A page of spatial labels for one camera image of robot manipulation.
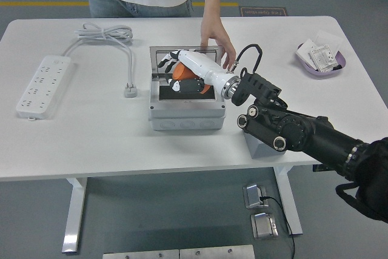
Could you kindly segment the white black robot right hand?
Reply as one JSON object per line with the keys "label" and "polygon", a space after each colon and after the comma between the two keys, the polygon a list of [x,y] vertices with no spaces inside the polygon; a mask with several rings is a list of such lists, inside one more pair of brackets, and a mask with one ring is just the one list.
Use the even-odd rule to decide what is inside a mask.
{"label": "white black robot right hand", "polygon": [[196,76],[202,78],[204,84],[213,86],[215,91],[224,99],[232,98],[241,80],[233,72],[225,71],[205,54],[187,50],[169,52],[158,64],[158,68],[163,67],[165,64],[174,65],[178,61]]}

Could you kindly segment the person's left hand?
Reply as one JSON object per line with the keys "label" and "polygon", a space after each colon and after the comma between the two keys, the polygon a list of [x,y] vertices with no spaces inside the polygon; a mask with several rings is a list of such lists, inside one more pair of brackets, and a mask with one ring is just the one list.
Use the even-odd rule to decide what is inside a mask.
{"label": "person's left hand", "polygon": [[223,47],[226,54],[223,68],[230,69],[236,60],[236,51],[221,22],[221,18],[219,16],[204,15],[201,22],[200,46],[208,46],[210,39]]}

